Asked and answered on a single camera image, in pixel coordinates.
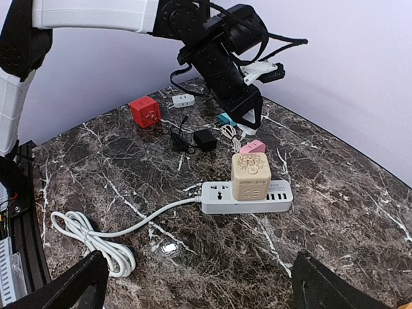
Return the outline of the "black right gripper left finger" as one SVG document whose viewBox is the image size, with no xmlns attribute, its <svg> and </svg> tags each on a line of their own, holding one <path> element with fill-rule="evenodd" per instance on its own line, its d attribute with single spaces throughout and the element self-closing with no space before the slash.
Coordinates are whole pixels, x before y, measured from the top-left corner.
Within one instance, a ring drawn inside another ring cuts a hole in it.
<svg viewBox="0 0 412 309">
<path fill-rule="evenodd" d="M 7 308 L 102 308 L 108 283 L 107 261 L 98 250 Z"/>
</svg>

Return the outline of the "pink plug adapter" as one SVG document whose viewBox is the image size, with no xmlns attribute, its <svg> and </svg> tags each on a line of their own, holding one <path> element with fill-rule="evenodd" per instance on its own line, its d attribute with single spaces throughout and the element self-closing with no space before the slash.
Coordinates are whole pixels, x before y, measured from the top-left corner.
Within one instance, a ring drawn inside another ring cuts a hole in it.
<svg viewBox="0 0 412 309">
<path fill-rule="evenodd" d="M 265 153 L 266 145 L 260 140 L 253 140 L 246 145 L 242 146 L 239 150 L 240 154 L 249 153 Z"/>
</svg>

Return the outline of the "red cube socket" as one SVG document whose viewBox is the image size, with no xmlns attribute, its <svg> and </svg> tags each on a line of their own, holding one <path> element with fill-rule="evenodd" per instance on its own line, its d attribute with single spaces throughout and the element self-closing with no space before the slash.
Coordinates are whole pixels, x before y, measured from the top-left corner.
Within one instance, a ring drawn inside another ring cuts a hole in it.
<svg viewBox="0 0 412 309">
<path fill-rule="evenodd" d="M 160 105 L 151 97 L 144 96 L 130 103 L 133 120 L 146 129 L 161 121 Z"/>
</svg>

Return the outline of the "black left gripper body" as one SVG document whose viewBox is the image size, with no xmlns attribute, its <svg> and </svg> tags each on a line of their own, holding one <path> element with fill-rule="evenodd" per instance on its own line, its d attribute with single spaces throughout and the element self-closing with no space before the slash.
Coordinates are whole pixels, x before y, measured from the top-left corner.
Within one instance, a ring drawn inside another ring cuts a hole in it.
<svg viewBox="0 0 412 309">
<path fill-rule="evenodd" d="M 255 85 L 243 88 L 233 98 L 221 101 L 221 108 L 232 119 L 243 118 L 250 110 L 254 110 L 255 116 L 261 113 L 263 99 L 260 90 Z"/>
</svg>

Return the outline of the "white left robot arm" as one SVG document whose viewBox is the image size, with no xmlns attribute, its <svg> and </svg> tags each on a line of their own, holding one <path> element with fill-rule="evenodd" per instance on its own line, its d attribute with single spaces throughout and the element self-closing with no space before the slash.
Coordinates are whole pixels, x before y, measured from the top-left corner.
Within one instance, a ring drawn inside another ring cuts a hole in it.
<svg viewBox="0 0 412 309">
<path fill-rule="evenodd" d="M 284 49 L 307 43 L 270 33 L 249 5 L 224 9 L 209 1 L 12 1 L 1 29 L 1 156 L 13 158 L 28 88 L 50 51 L 58 28 L 120 30 L 183 43 L 181 72 L 196 69 L 231 119 L 260 126 L 262 98 L 254 85 L 284 77 L 278 64 L 259 51 L 240 55 L 269 40 Z"/>
</svg>

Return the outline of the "teal usb charger plug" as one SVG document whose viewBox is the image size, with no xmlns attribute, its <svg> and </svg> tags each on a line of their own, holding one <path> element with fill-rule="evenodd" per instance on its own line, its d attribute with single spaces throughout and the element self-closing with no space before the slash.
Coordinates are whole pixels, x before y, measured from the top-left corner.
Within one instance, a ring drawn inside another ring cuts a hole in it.
<svg viewBox="0 0 412 309">
<path fill-rule="evenodd" d="M 236 127 L 237 123 L 234 122 L 227 113 L 221 113 L 216 117 L 218 123 L 222 126 L 230 125 L 232 127 Z"/>
</svg>

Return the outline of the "white usb charger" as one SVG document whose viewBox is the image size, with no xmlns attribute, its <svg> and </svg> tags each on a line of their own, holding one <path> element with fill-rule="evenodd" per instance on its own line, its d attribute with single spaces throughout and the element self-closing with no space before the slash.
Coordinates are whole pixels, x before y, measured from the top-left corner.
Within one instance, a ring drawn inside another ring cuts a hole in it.
<svg viewBox="0 0 412 309">
<path fill-rule="evenodd" d="M 242 126 L 241 130 L 248 136 L 254 136 L 257 133 L 257 129 L 252 129 L 247 126 Z"/>
</svg>

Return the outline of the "white adapter plug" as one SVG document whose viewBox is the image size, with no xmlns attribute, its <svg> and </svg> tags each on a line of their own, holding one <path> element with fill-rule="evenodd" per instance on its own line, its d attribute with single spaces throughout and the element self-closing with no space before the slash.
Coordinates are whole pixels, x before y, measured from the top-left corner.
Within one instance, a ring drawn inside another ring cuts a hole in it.
<svg viewBox="0 0 412 309">
<path fill-rule="evenodd" d="M 186 108 L 195 105 L 195 96 L 190 94 L 172 96 L 172 103 L 175 108 Z"/>
</svg>

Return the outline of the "black plug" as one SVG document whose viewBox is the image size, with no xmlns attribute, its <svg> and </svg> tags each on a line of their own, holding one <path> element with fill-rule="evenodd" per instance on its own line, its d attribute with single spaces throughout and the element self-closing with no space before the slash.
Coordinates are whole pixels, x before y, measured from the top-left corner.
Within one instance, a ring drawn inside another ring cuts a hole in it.
<svg viewBox="0 0 412 309">
<path fill-rule="evenodd" d="M 208 129 L 195 131 L 193 133 L 193 140 L 203 152 L 213 151 L 217 147 L 217 139 Z"/>
</svg>

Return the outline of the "beige cube socket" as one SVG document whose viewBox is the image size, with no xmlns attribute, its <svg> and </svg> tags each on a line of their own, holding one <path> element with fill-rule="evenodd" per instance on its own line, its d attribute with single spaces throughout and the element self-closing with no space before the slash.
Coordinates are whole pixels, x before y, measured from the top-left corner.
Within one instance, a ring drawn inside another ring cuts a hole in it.
<svg viewBox="0 0 412 309">
<path fill-rule="evenodd" d="M 272 173 L 265 153 L 236 153 L 231 161 L 232 195 L 238 201 L 263 200 Z"/>
</svg>

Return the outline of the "white power strip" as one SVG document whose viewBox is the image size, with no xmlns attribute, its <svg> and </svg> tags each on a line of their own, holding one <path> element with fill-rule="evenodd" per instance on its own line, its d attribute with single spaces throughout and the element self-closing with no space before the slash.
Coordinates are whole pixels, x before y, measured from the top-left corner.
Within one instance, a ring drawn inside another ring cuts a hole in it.
<svg viewBox="0 0 412 309">
<path fill-rule="evenodd" d="M 235 200 L 231 182 L 204 182 L 200 203 L 204 214 L 259 214 L 287 212 L 294 195 L 285 180 L 272 180 L 262 200 Z"/>
</svg>

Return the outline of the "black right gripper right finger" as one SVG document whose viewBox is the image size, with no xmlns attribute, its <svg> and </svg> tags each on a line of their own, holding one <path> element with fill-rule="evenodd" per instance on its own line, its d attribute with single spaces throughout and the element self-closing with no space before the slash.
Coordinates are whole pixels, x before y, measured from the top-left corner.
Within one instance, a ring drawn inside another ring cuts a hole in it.
<svg viewBox="0 0 412 309">
<path fill-rule="evenodd" d="M 309 252 L 298 253 L 292 267 L 296 308 L 387 308 L 348 284 Z"/>
</svg>

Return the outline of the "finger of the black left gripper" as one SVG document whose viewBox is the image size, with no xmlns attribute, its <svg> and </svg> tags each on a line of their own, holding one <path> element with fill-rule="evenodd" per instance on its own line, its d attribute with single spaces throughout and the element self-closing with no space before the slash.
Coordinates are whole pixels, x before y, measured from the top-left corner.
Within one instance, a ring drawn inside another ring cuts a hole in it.
<svg viewBox="0 0 412 309">
<path fill-rule="evenodd" d="M 232 111 L 231 118 L 237 123 L 251 129 L 261 126 L 263 99 L 261 96 L 250 97 L 240 102 Z"/>
</svg>

